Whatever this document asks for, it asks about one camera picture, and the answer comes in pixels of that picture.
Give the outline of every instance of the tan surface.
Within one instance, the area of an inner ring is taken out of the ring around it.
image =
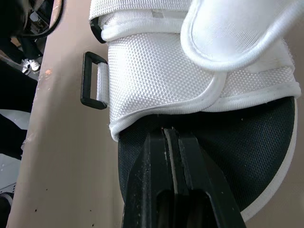
[[[89,5],[90,0],[68,0],[62,23],[47,40],[10,228],[121,227],[117,144],[109,134],[108,113],[79,101],[83,53],[106,56],[106,45],[97,42],[87,22]],[[303,31],[302,23],[288,36],[302,87]],[[291,169],[248,228],[303,227],[303,98],[298,105],[299,134]]]

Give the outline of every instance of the white velcro strap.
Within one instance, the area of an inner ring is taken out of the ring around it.
[[[109,99],[109,70],[106,63],[99,63],[97,69],[97,96],[96,100],[110,104]]]
[[[180,33],[186,11],[124,10],[100,17],[101,36],[109,42],[139,33]]]
[[[303,15],[303,0],[193,0],[181,45],[197,65],[233,71],[256,61]]]

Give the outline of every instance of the black plastic buckle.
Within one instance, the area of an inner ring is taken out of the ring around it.
[[[192,133],[148,134],[128,178],[123,228],[246,228],[222,170]]]
[[[92,77],[92,63],[107,63],[107,61],[94,54],[93,52],[84,53],[84,61],[82,67],[82,84],[81,84],[81,96],[80,101],[83,105],[95,108],[95,109],[106,109],[107,105],[101,101],[92,99],[91,96],[91,77]]]
[[[91,31],[93,32],[95,38],[102,44],[106,43],[106,41],[104,41],[101,38],[101,32],[102,29],[100,28],[99,24],[98,24],[98,19],[99,18],[94,18],[90,21],[90,26],[91,26]]]

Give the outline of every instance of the black mesh fabric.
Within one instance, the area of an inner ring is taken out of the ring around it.
[[[147,133],[173,126],[195,134],[223,170],[242,211],[265,190],[286,156],[294,128],[294,105],[294,98],[286,97],[230,112],[141,118],[120,133],[118,167],[123,198]]]

